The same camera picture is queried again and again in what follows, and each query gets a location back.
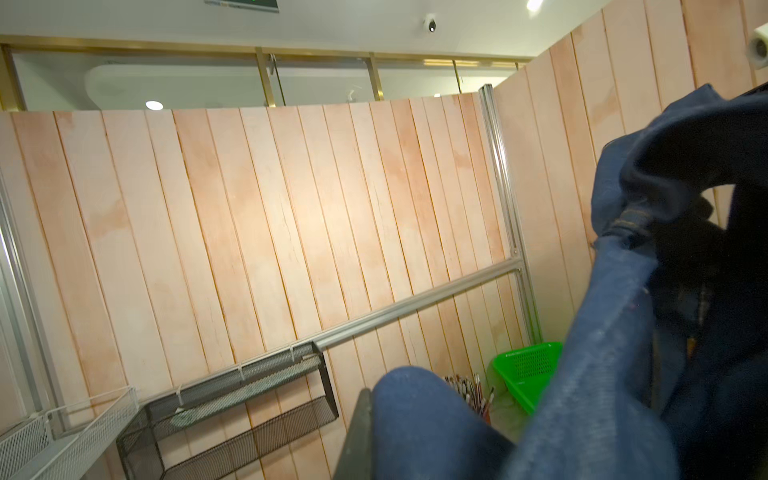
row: green plastic basket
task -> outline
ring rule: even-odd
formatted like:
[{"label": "green plastic basket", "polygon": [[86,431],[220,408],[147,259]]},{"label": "green plastic basket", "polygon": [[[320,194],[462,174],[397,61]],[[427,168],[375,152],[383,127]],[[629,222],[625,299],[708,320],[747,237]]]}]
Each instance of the green plastic basket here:
[{"label": "green plastic basket", "polygon": [[493,359],[494,370],[502,376],[509,392],[528,414],[536,410],[562,351],[562,343],[542,343],[502,353]]}]

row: denim fabric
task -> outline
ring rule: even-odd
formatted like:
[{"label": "denim fabric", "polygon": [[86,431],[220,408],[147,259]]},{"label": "denim fabric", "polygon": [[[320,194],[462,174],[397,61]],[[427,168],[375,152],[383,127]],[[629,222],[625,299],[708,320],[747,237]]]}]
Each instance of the denim fabric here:
[{"label": "denim fabric", "polygon": [[[727,231],[701,197],[722,184],[736,184]],[[768,95],[725,101],[705,85],[609,143],[592,223],[597,256],[558,369],[501,473],[473,478],[753,475],[768,439]],[[427,402],[411,388],[394,410],[382,403],[403,386],[388,376],[374,391],[376,454],[398,468],[378,478],[468,478],[432,470],[440,455],[465,461],[453,437],[464,429],[430,412],[460,399],[430,388]],[[478,445],[466,461],[496,465]]]},{"label": "denim fabric", "polygon": [[497,478],[514,446],[434,373],[407,366],[373,389],[374,478]]}]

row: white wire basket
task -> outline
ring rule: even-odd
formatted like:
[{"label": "white wire basket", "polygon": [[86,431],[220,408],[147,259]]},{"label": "white wire basket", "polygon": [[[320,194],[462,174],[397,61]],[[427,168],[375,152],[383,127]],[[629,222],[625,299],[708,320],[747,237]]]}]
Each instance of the white wire basket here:
[{"label": "white wire basket", "polygon": [[[104,402],[115,396],[111,404]],[[0,480],[82,478],[138,407],[135,389],[125,387],[39,414],[0,442]],[[101,413],[90,422],[73,425],[83,411]]]}]

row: brass frame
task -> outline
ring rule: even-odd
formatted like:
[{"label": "brass frame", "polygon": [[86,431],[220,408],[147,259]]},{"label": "brass frame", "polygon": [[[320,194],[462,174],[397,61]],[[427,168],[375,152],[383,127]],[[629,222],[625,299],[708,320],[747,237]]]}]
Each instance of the brass frame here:
[{"label": "brass frame", "polygon": [[62,51],[81,53],[133,53],[142,55],[200,55],[228,56],[255,58],[259,68],[259,77],[264,89],[264,98],[270,107],[275,106],[269,76],[269,56],[293,56],[305,60],[320,60],[321,58],[360,58],[368,66],[368,72],[377,101],[384,99],[384,92],[379,78],[377,60],[400,61],[449,61],[453,63],[456,81],[458,79],[457,64],[462,67],[493,64],[494,62],[509,65],[524,64],[531,57],[492,57],[484,55],[434,55],[434,54],[403,54],[403,53],[374,53],[370,51],[319,50],[315,48],[277,48],[258,47],[252,45],[210,45],[198,43],[176,43],[165,41],[138,40],[106,40],[97,38],[70,37],[35,37],[24,35],[0,35],[2,48],[2,63],[0,64],[0,104],[5,111],[23,111],[26,109],[21,85],[13,64],[12,51]]}]

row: aluminum rail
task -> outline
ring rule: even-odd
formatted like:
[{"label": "aluminum rail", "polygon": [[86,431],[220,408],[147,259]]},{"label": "aluminum rail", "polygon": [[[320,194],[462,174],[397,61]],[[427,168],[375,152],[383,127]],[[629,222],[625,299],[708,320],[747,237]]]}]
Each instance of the aluminum rail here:
[{"label": "aluminum rail", "polygon": [[488,142],[491,146],[493,156],[493,168],[495,171],[496,182],[498,183],[498,194],[502,204],[502,214],[509,238],[509,244],[512,246],[514,255],[519,255],[523,260],[523,265],[518,270],[518,290],[522,298],[522,309],[527,320],[523,325],[527,330],[527,337],[530,344],[535,345],[542,341],[541,327],[538,323],[538,311],[536,310],[536,299],[533,295],[533,287],[530,274],[530,265],[528,257],[525,255],[525,245],[522,238],[522,225],[518,215],[518,202],[513,188],[512,175],[509,172],[507,154],[504,149],[504,139],[502,138],[502,125],[496,110],[496,101],[493,96],[493,86],[483,85],[480,88],[480,100],[482,104],[483,117],[485,119],[485,129],[488,133]]},{"label": "aluminum rail", "polygon": [[158,395],[152,396],[145,402],[151,402],[169,394],[179,393],[181,390],[195,386],[198,383],[207,382],[234,370],[242,369],[244,366],[259,362],[276,353],[284,352],[286,350],[293,350],[298,345],[314,342],[321,350],[329,349],[332,346],[347,342],[355,336],[368,333],[371,330],[386,325],[387,323],[394,322],[401,316],[406,316],[414,313],[416,310],[434,305],[435,303],[441,302],[450,296],[469,290],[477,285],[486,283],[499,276],[520,270],[522,266],[523,259],[521,257],[504,260],[502,262],[496,263],[495,265],[491,265],[482,270],[478,270],[477,272],[470,273],[469,275],[463,276],[462,278],[453,280],[452,282],[448,282],[431,290],[410,296],[404,300],[400,300],[399,302],[394,302],[392,305],[386,306],[371,313],[367,313],[360,318],[350,320],[349,322],[334,326],[328,330],[324,330],[302,339],[298,339],[297,341],[291,342],[290,344],[280,347],[279,349],[270,350],[269,352],[262,353],[259,356],[245,360],[244,362],[238,363],[231,367],[227,367],[224,370],[219,370],[218,372],[212,373],[201,379],[180,385],[176,389],[162,392]]}]

